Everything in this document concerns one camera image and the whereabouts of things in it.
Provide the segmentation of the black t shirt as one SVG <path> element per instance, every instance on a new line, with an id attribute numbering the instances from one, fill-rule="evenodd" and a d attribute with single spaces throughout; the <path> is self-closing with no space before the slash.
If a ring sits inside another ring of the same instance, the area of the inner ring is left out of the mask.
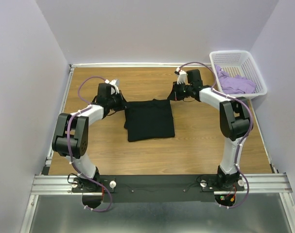
<path id="1" fill-rule="evenodd" d="M 174 118 L 169 100 L 132 101 L 126 104 L 127 140 L 136 142 L 175 137 Z"/>

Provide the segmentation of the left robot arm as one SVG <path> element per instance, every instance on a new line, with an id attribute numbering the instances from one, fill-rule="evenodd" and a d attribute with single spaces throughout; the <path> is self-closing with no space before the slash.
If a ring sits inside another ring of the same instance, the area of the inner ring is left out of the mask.
<path id="1" fill-rule="evenodd" d="M 57 119 L 52 150 L 69 161 L 89 192 L 103 187 L 99 171 L 87 154 L 89 126 L 104 119 L 111 111 L 125 109 L 125 99 L 118 85 L 118 80 L 100 83 L 97 96 L 86 108 L 71 114 L 60 113 Z"/>

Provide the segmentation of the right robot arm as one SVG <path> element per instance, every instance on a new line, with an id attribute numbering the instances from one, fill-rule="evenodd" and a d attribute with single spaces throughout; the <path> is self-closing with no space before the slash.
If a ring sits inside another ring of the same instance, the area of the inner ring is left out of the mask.
<path id="1" fill-rule="evenodd" d="M 253 117 L 245 98 L 225 95 L 209 85 L 203 85 L 197 69 L 175 71 L 169 100 L 180 101 L 191 97 L 219 111 L 220 130 L 225 137 L 223 158 L 218 166 L 215 186 L 227 190 L 240 179 L 240 158 L 243 145 L 253 129 Z"/>

